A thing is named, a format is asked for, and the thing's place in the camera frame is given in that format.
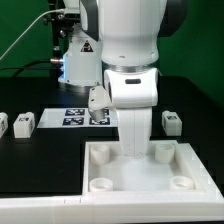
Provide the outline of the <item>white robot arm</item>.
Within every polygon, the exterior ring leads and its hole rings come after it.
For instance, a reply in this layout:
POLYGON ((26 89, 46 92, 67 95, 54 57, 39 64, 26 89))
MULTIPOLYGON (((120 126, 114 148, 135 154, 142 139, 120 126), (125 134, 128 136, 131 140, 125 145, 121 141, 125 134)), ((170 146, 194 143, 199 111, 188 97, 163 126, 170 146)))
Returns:
POLYGON ((71 37, 59 83, 89 91, 94 120, 106 108, 116 113, 124 155, 146 153, 158 102, 157 39, 182 25, 187 0, 62 1, 71 37))

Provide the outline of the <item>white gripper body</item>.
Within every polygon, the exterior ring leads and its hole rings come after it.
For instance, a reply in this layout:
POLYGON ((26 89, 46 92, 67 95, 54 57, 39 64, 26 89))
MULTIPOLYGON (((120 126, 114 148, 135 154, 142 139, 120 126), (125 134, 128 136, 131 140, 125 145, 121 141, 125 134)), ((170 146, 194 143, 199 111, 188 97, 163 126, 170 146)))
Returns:
POLYGON ((152 108, 158 103, 158 70, 122 73, 107 69, 104 85, 118 122, 119 142, 126 156, 144 155, 150 147, 152 108))

